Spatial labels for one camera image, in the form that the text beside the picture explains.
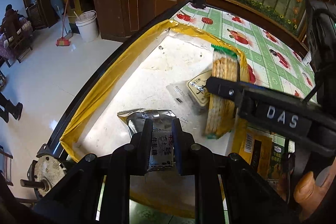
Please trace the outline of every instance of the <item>tile floor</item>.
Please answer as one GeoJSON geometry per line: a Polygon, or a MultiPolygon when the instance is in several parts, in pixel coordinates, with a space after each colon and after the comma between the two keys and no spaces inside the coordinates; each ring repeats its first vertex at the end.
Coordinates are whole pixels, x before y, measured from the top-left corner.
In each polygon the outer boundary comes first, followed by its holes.
{"type": "Polygon", "coordinates": [[[22,63],[1,66],[7,84],[1,91],[13,103],[22,102],[20,121],[9,117],[0,120],[0,145],[13,155],[11,176],[13,194],[18,198],[34,198],[33,191],[20,186],[36,153],[46,143],[58,120],[97,68],[120,45],[120,42],[96,39],[85,43],[79,34],[71,38],[69,47],[57,47],[62,22],[49,29],[34,32],[33,51],[22,63]]]}
{"type": "MultiPolygon", "coordinates": [[[[250,74],[255,76],[253,83],[256,85],[301,98],[315,85],[311,67],[305,66],[296,52],[245,19],[214,8],[196,9],[190,3],[172,19],[203,29],[241,49],[246,55],[250,74]]],[[[316,95],[311,100],[316,102],[316,95]]]]}

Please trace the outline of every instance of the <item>black pants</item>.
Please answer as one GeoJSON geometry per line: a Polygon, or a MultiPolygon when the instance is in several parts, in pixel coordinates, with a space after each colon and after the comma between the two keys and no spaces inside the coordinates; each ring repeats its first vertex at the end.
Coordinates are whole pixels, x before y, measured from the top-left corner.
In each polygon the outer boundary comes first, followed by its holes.
{"type": "Polygon", "coordinates": [[[4,97],[2,95],[2,93],[0,92],[0,106],[2,106],[3,108],[5,108],[7,102],[8,102],[8,100],[6,99],[6,97],[4,97]]]}

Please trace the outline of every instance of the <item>black cable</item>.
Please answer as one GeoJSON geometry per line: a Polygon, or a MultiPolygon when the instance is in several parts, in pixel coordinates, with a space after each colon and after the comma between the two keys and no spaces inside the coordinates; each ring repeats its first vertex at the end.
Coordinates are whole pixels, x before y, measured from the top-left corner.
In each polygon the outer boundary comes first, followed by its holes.
{"type": "MultiPolygon", "coordinates": [[[[289,148],[289,139],[285,139],[285,155],[286,155],[286,160],[288,159],[289,153],[288,153],[288,148],[289,148]]],[[[287,195],[286,195],[286,203],[289,204],[289,199],[291,196],[291,177],[290,177],[290,170],[286,172],[286,180],[287,180],[287,195]]]]}

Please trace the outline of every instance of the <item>candy wrapper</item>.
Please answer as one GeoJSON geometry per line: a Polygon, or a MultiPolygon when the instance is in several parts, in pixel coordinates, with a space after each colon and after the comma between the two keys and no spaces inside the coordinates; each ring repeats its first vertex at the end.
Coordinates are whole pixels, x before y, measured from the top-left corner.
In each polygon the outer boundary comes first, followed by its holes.
{"type": "MultiPolygon", "coordinates": [[[[239,63],[237,54],[219,46],[214,46],[212,76],[237,81],[239,75],[239,63]]],[[[209,112],[205,134],[211,138],[220,138],[229,132],[234,126],[235,104],[211,94],[209,112]]]]}
{"type": "Polygon", "coordinates": [[[153,121],[152,148],[148,171],[166,170],[173,166],[172,121],[176,115],[171,110],[137,108],[117,113],[129,129],[130,136],[141,132],[146,119],[153,121]]]}

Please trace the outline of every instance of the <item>metal shaft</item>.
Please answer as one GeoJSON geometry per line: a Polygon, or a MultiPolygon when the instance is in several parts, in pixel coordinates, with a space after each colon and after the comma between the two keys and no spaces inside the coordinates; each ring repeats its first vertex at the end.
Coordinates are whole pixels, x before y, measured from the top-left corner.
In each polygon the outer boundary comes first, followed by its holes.
{"type": "Polygon", "coordinates": [[[36,188],[36,189],[45,189],[46,184],[44,181],[31,181],[31,180],[20,180],[20,184],[22,187],[28,187],[28,188],[36,188]]]}

